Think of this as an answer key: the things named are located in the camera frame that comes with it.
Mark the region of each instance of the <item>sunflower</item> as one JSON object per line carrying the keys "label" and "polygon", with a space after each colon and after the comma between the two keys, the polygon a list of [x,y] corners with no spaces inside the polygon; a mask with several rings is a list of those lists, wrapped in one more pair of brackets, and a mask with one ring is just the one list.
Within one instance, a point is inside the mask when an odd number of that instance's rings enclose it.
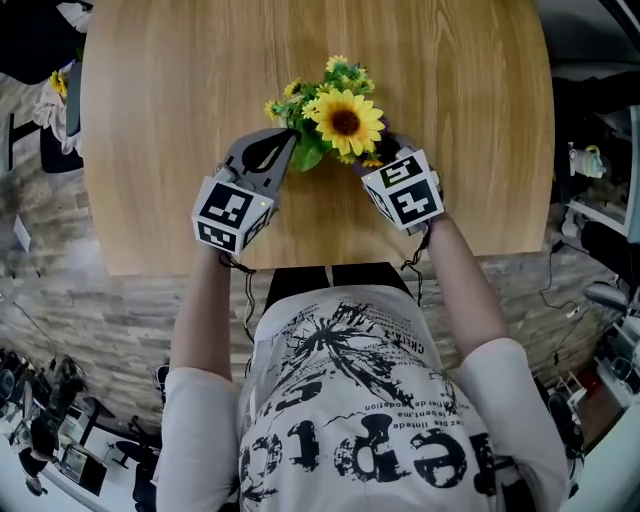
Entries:
{"label": "sunflower", "polygon": [[347,67],[349,61],[344,55],[334,55],[327,62],[327,71],[329,73],[333,73],[336,70],[336,67]]}
{"label": "sunflower", "polygon": [[293,98],[295,94],[300,92],[301,87],[302,83],[300,82],[300,77],[298,77],[284,88],[285,98]]}
{"label": "sunflower", "polygon": [[282,104],[274,100],[267,101],[264,105],[264,113],[267,114],[269,119],[275,121],[282,113]]}
{"label": "sunflower", "polygon": [[351,154],[338,155],[338,160],[340,160],[340,162],[342,162],[343,164],[351,165],[356,161],[356,157]]}
{"label": "sunflower", "polygon": [[329,83],[319,85],[316,87],[316,94],[322,94],[323,92],[329,94],[335,87]]}
{"label": "sunflower", "polygon": [[378,167],[382,167],[382,162],[380,160],[377,160],[377,159],[365,160],[364,162],[362,162],[362,165],[364,167],[372,167],[372,168],[376,169]]}
{"label": "sunflower", "polygon": [[302,117],[305,119],[311,119],[313,114],[317,112],[318,100],[311,100],[304,107],[302,107]]}
{"label": "sunflower", "polygon": [[331,141],[341,155],[351,152],[349,145],[356,156],[375,151],[374,142],[381,139],[384,124],[379,121],[382,110],[373,108],[373,101],[354,96],[349,89],[333,90],[320,94],[316,109],[311,116],[318,123],[316,129],[322,133],[322,140]]}

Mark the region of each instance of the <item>flower center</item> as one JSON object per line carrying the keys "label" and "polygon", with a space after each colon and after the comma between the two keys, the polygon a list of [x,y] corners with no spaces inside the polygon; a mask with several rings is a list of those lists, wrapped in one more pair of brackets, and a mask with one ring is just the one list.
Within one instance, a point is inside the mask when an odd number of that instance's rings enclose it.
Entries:
{"label": "flower center", "polygon": [[331,125],[340,135],[353,135],[360,128],[360,119],[351,110],[338,110],[331,116]]}

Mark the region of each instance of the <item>floor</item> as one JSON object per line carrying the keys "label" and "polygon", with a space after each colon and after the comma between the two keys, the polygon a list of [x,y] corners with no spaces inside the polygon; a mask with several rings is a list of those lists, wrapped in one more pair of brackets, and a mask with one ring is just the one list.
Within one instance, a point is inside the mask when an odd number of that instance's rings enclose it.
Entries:
{"label": "floor", "polygon": [[[27,121],[37,96],[37,87],[0,75],[0,123],[9,112],[16,114],[16,124]],[[0,346],[45,368],[53,357],[69,354],[84,368],[89,393],[118,421],[126,425],[137,414],[158,424],[161,402],[151,373],[168,356],[186,278],[110,277],[93,231],[82,170],[45,174],[37,132],[14,150],[15,169],[0,175]],[[32,236],[29,254],[12,234],[16,214]],[[500,295],[513,337],[525,347],[532,371],[545,383],[590,360],[610,315],[583,303],[581,290],[594,280],[613,278],[588,256],[565,248],[553,256],[553,286],[546,297],[552,304],[573,300],[582,304],[581,311],[568,319],[570,307],[558,311],[543,304],[539,290],[549,281],[549,240],[558,236],[553,217],[541,253],[481,260]],[[425,276],[422,311],[445,366],[455,368],[460,360],[432,268],[428,262],[419,268]],[[402,275],[415,292],[415,274],[407,270]],[[254,279],[257,311],[263,307],[270,278],[270,272],[260,272]],[[244,305],[244,278],[234,274],[229,313],[238,382],[251,352],[242,330]]]}

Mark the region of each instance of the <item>person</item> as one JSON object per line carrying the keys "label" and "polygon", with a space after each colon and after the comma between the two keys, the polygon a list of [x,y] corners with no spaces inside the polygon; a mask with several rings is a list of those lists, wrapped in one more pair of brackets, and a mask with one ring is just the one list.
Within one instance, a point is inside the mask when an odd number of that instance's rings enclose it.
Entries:
{"label": "person", "polygon": [[323,268],[276,270],[240,389],[230,270],[199,249],[171,345],[160,512],[559,509],[567,460],[526,354],[454,221],[429,237],[457,382],[398,274],[372,264],[333,267],[333,286]]}
{"label": "person", "polygon": [[30,443],[18,453],[27,488],[35,496],[46,493],[39,474],[49,462],[56,462],[54,453],[58,430],[69,407],[83,389],[82,371],[69,356],[65,356],[56,373],[46,409],[31,422]]}

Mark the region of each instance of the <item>desk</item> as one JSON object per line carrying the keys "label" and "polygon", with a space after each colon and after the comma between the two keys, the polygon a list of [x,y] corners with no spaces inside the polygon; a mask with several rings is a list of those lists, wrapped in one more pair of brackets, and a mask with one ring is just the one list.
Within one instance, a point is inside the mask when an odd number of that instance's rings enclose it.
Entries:
{"label": "desk", "polygon": [[[553,168],[551,75],[531,0],[110,0],[92,14],[81,116],[85,180],[111,274],[189,273],[190,212],[264,102],[327,58],[366,65],[376,103],[439,170],[475,254],[538,251]],[[256,268],[399,262],[419,240],[327,161],[288,173]]]}

